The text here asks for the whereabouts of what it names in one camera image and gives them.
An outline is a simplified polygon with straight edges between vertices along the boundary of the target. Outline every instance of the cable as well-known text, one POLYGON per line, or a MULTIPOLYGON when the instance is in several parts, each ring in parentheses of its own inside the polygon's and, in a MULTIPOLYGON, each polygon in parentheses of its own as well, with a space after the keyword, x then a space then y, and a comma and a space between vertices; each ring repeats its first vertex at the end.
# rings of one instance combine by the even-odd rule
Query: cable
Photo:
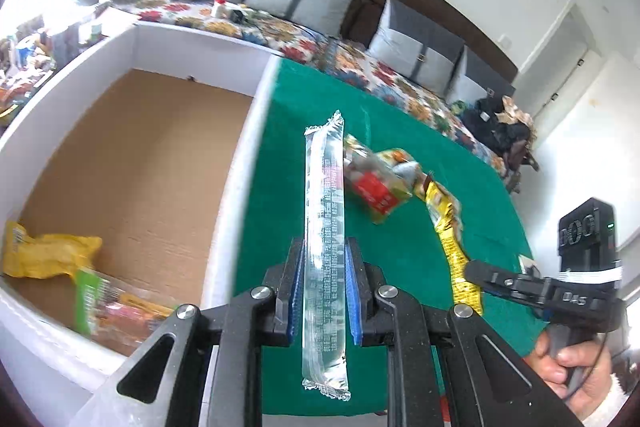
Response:
POLYGON ((593 371, 595 370, 596 366, 598 365, 598 362, 600 362, 600 356, 602 355, 602 352, 604 351, 604 346, 607 343, 607 337, 609 336, 609 328, 610 328, 610 324, 607 327, 607 331, 605 331, 604 333, 604 338, 602 340, 602 343, 600 344, 600 349, 598 350, 598 354, 596 355, 596 359, 593 362, 593 365, 591 365, 590 368, 587 369, 587 371, 585 372, 584 377, 582 378, 582 381, 580 382, 580 385, 578 387, 576 387, 573 391, 571 391, 571 393, 569 393, 567 396, 565 396, 562 400, 565 402, 568 402, 569 400, 571 400, 574 395, 580 391, 582 389, 582 387, 584 386, 584 384, 587 382, 587 380, 589 380, 589 377, 591 376, 591 373, 593 373, 593 371))

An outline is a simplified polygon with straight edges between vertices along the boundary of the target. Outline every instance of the floral fabric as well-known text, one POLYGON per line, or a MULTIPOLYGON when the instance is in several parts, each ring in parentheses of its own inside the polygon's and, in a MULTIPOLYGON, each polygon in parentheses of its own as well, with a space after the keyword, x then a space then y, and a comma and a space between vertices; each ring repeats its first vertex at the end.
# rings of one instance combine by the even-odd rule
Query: floral fabric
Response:
POLYGON ((500 176, 506 174, 503 160, 477 141, 437 95, 410 83, 375 58, 334 40, 327 46, 321 69, 428 125, 491 165, 500 176))
POLYGON ((138 15, 143 21, 196 28, 266 46, 301 64, 313 65, 327 43, 321 34, 266 12, 246 10, 248 17, 243 24, 215 19, 211 17, 210 0, 126 0, 117 7, 138 15))
POLYGON ((291 60, 317 67, 397 107, 491 165, 500 176, 506 175, 502 159, 478 142, 437 95, 410 83, 348 42, 328 39, 308 28, 255 10, 245 10, 247 20, 243 24, 215 19, 211 17, 209 0, 127 0, 117 7, 138 15, 143 21, 187 26, 280 51, 291 60))

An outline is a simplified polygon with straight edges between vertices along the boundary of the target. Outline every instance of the brown cardboard bottom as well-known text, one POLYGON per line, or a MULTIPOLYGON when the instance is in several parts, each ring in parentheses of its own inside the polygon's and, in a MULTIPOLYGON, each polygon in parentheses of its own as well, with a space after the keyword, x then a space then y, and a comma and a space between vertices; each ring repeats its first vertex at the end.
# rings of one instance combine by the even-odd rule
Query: brown cardboard bottom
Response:
MULTIPOLYGON (((200 302, 218 206, 251 97, 133 70, 87 111, 50 159, 20 222, 30 235, 97 235, 94 266, 180 302, 200 302)), ((67 276, 12 279, 73 328, 67 276)))

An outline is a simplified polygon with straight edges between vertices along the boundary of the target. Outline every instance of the yellow bag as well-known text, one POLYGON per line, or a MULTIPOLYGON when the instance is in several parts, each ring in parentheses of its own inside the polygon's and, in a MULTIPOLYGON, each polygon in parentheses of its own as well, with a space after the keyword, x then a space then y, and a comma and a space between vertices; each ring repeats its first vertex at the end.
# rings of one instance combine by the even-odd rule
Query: yellow bag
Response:
POLYGON ((92 259, 101 247, 100 237, 46 233, 30 237, 15 221, 6 224, 4 273, 11 277, 47 279, 67 273, 76 279, 80 267, 93 268, 92 259))
POLYGON ((424 176, 422 183, 415 185, 415 195, 427 204, 433 228, 449 263, 453 302, 468 304, 482 315, 480 286, 465 279, 465 267, 469 258, 461 247, 460 203, 430 174, 424 176))

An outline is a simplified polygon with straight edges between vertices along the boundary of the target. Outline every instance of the green snack package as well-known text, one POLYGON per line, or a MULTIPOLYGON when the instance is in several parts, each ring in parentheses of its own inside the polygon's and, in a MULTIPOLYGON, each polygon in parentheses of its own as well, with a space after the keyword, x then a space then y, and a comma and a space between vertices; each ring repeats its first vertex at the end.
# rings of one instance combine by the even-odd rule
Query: green snack package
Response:
POLYGON ((177 305, 171 297, 91 269, 76 275, 76 331, 110 346, 138 346, 177 305))

